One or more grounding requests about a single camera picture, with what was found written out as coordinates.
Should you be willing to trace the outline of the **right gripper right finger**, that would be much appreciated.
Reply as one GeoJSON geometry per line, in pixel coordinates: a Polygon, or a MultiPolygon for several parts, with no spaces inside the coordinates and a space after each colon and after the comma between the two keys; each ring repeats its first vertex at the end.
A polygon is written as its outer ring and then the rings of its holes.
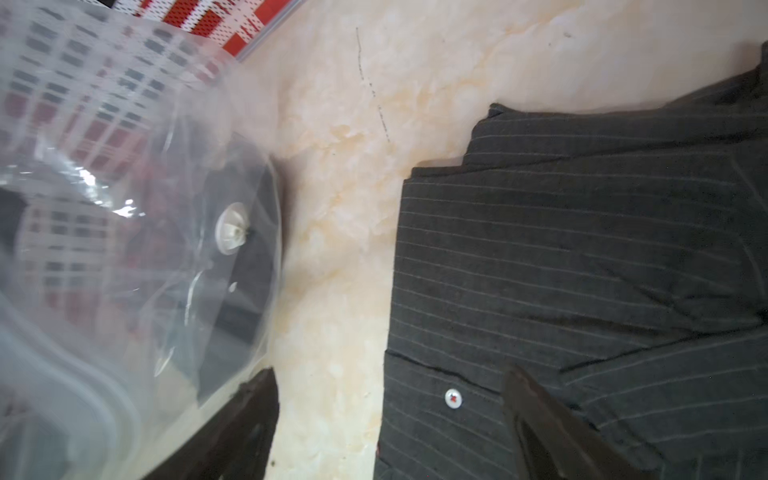
{"type": "Polygon", "coordinates": [[[504,375],[502,410],[520,479],[643,479],[524,369],[504,375]]]}

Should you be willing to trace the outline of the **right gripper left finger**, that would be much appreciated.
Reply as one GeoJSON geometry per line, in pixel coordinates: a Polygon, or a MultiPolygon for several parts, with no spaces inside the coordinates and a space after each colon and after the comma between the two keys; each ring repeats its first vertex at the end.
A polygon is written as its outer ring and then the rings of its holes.
{"type": "Polygon", "coordinates": [[[263,479],[280,413],[275,371],[265,368],[147,479],[263,479]]]}

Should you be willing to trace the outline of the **dark pinstriped shirt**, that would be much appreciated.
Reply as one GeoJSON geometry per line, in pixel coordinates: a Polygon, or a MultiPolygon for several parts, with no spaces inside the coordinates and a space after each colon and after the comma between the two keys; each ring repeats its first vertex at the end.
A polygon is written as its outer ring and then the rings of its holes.
{"type": "Polygon", "coordinates": [[[378,479],[517,479],[521,369],[654,479],[767,475],[767,65],[657,109],[500,104],[416,168],[378,479]]]}

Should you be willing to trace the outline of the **black shirt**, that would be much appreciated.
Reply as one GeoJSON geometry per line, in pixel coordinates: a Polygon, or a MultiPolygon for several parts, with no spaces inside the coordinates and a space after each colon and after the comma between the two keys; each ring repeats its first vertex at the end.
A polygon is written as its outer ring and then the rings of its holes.
{"type": "Polygon", "coordinates": [[[277,288],[282,247],[280,177],[250,143],[232,142],[181,204],[140,224],[126,246],[143,282],[156,375],[174,369],[198,403],[254,356],[277,288]]]}

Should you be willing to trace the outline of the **clear plastic vacuum bag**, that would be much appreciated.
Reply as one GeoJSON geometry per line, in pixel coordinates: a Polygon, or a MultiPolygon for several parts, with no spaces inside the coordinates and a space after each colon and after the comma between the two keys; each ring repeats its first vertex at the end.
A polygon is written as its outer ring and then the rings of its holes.
{"type": "Polygon", "coordinates": [[[266,348],[280,186],[213,41],[1,5],[1,475],[139,479],[266,348]]]}

